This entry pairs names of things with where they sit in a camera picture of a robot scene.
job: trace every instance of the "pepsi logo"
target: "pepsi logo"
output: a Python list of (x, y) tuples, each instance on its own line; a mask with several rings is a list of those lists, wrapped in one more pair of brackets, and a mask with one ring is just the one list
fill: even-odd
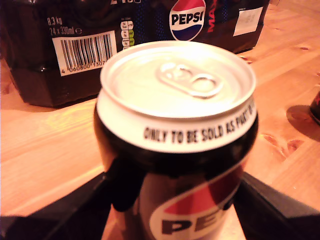
[(205, 22), (204, 0), (179, 0), (169, 14), (172, 36), (176, 40), (190, 41), (202, 30)]
[(156, 240), (212, 239), (226, 217), (224, 205), (241, 181), (243, 166), (202, 183), (160, 205), (149, 225)]

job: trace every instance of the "wood grain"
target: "wood grain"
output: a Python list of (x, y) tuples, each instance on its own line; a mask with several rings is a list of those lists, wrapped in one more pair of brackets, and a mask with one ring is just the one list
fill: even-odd
[[(319, 1), (268, 8), (254, 69), (259, 132), (246, 171), (320, 210), (320, 126), (308, 105), (320, 84)], [(305, 6), (297, 11), (297, 6)], [(1, 61), (1, 214), (27, 216), (103, 171), (93, 130), (95, 99), (61, 109), (23, 103)], [(105, 239), (119, 230), (111, 211)], [(244, 240), (232, 208), (223, 239)]]

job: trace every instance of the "black plastic wrap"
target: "black plastic wrap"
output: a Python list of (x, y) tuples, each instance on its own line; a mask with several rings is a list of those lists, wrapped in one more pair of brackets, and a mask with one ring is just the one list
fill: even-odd
[[(269, 0), (2, 0), (1, 54), (25, 102), (57, 106), (97, 94), (102, 65), (126, 46), (191, 40), (234, 53), (251, 49), (268, 4)], [(100, 38), (93, 36), (102, 33)]]

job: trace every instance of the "black can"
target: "black can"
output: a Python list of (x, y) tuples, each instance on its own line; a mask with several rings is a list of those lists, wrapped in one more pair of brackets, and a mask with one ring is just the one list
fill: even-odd
[(320, 91), (318, 94), (315, 96), (313, 102), (310, 105), (310, 111), (311, 111), (311, 116), (312, 118), (320, 124)]
[(94, 129), (124, 239), (217, 239), (258, 131), (250, 66), (159, 41), (112, 57), (100, 78)]

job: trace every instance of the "barcode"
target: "barcode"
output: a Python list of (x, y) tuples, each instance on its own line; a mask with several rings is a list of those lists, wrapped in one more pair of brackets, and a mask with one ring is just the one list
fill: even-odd
[(117, 53), (115, 31), (52, 39), (61, 76), (102, 68)]

